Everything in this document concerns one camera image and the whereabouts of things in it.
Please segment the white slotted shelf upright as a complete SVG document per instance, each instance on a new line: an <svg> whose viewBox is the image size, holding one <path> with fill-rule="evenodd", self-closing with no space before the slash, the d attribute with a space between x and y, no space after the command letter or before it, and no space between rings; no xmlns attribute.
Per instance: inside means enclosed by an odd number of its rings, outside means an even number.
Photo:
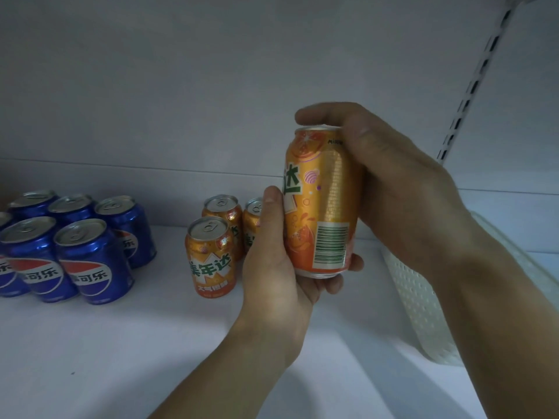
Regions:
<svg viewBox="0 0 559 419"><path fill-rule="evenodd" d="M460 104L452 118L451 125L445 134L444 140L439 145L439 151L436 161L440 165L444 165L448 160L450 153L458 141L462 132L462 128L467 122L469 112L474 105L477 93L482 87L488 70L491 68L493 58L499 50L499 44L507 33L510 22L515 16L520 6L533 3L537 0L504 0L499 10L499 14L493 22L491 32L485 43L479 61L473 70L472 77L466 90L461 98Z"/></svg>

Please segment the group of blue cola cans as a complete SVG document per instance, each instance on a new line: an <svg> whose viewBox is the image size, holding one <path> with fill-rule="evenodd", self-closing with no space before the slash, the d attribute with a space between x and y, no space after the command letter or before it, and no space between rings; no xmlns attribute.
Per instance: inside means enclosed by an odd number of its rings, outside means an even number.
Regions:
<svg viewBox="0 0 559 419"><path fill-rule="evenodd" d="M44 303L77 295L103 305L134 285L132 270L157 255L143 207L131 196L96 202L28 191L7 204L0 220L0 255L15 282Z"/></svg>

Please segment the orange soda can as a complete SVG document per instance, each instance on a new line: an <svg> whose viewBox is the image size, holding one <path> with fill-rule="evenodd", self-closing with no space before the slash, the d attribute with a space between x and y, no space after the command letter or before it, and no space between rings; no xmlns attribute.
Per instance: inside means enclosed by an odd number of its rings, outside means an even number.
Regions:
<svg viewBox="0 0 559 419"><path fill-rule="evenodd" d="M253 245L255 236L261 226L262 201L262 197L249 200L243 211L243 244L246 254Z"/></svg>
<svg viewBox="0 0 559 419"><path fill-rule="evenodd" d="M283 207L284 246L297 275L329 279L348 270L364 174L340 127L295 131L285 156Z"/></svg>
<svg viewBox="0 0 559 419"><path fill-rule="evenodd" d="M201 217L188 227L185 251L198 295L220 298L236 285L233 233L225 219Z"/></svg>
<svg viewBox="0 0 559 419"><path fill-rule="evenodd" d="M216 216L226 220L234 236L234 259L240 261L245 255L243 242L243 210L234 196L218 194L204 201L201 216Z"/></svg>

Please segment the person's right forearm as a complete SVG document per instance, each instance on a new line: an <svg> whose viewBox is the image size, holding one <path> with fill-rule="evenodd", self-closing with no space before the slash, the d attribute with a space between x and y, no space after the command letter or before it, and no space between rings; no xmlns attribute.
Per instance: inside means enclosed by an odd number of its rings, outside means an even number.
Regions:
<svg viewBox="0 0 559 419"><path fill-rule="evenodd" d="M559 419L559 311L469 211L422 275L488 419Z"/></svg>

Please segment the person's right hand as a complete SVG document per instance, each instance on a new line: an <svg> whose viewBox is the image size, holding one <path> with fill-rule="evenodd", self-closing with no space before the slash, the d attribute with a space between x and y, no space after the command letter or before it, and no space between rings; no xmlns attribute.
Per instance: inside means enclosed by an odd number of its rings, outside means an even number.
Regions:
<svg viewBox="0 0 559 419"><path fill-rule="evenodd" d="M340 129L367 172L360 220L406 266L429 281L444 276L470 246L476 225L451 176L357 103Z"/></svg>

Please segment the person's left forearm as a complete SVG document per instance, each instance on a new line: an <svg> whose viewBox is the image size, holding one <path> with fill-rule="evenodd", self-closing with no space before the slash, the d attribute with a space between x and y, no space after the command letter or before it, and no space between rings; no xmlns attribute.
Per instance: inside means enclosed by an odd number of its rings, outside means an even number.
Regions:
<svg viewBox="0 0 559 419"><path fill-rule="evenodd" d="M148 419L255 419L303 347L308 322L239 317Z"/></svg>

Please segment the white perforated plastic basket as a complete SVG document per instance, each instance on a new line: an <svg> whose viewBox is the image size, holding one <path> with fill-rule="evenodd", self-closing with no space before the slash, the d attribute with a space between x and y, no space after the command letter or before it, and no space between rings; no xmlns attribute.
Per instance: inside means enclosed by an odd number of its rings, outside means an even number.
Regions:
<svg viewBox="0 0 559 419"><path fill-rule="evenodd" d="M486 218L474 211L471 211L471 215L488 234L507 249L534 285L555 309L559 310L559 278L553 277ZM431 285L421 274L398 260L387 247L383 246L381 253L424 356L437 364L464 366Z"/></svg>

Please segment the person's left hand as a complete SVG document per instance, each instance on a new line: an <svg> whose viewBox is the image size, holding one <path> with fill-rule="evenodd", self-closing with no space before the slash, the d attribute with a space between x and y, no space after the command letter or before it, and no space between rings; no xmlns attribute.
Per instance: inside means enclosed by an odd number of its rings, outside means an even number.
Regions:
<svg viewBox="0 0 559 419"><path fill-rule="evenodd" d="M326 279L297 275L287 253L282 260L273 259L261 248L260 228L243 263L243 303L227 337L287 368L303 348L313 307L322 293L337 294L343 285L341 274Z"/></svg>

